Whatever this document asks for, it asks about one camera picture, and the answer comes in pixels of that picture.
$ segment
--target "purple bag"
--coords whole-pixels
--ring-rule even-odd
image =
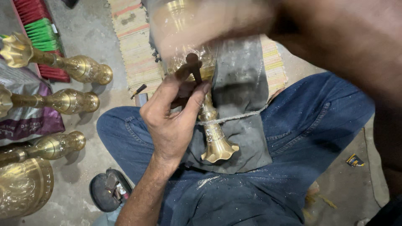
[[[31,70],[8,67],[3,59],[0,59],[0,84],[16,94],[52,94],[47,84]],[[7,116],[0,118],[0,146],[64,131],[60,113],[52,108],[12,108]]]

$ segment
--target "broom bristles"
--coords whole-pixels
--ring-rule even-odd
[[[63,57],[58,36],[52,28],[52,19],[43,0],[14,0],[15,8],[33,47]],[[70,82],[70,76],[62,69],[38,64],[43,78]]]

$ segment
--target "woven rug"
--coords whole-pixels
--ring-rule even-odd
[[[144,92],[150,98],[162,82],[164,71],[162,63],[155,62],[149,40],[149,24],[146,9],[141,0],[108,0],[111,6],[113,27],[120,40],[120,50],[123,55],[127,83],[130,93],[142,84],[148,88]],[[266,36],[261,36],[265,71],[267,74],[269,96],[284,88],[287,82],[286,72],[278,47]]]

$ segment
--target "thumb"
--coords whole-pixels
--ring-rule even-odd
[[[189,98],[186,107],[181,112],[184,120],[196,120],[198,112],[205,101],[205,95],[209,92],[211,87],[210,81],[203,81],[203,83],[197,86]]]

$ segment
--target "small wooden block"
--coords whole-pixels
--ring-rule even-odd
[[[141,94],[137,94],[135,95],[135,105],[137,107],[142,107],[144,106],[145,103],[148,102],[148,94],[147,93],[141,93]]]

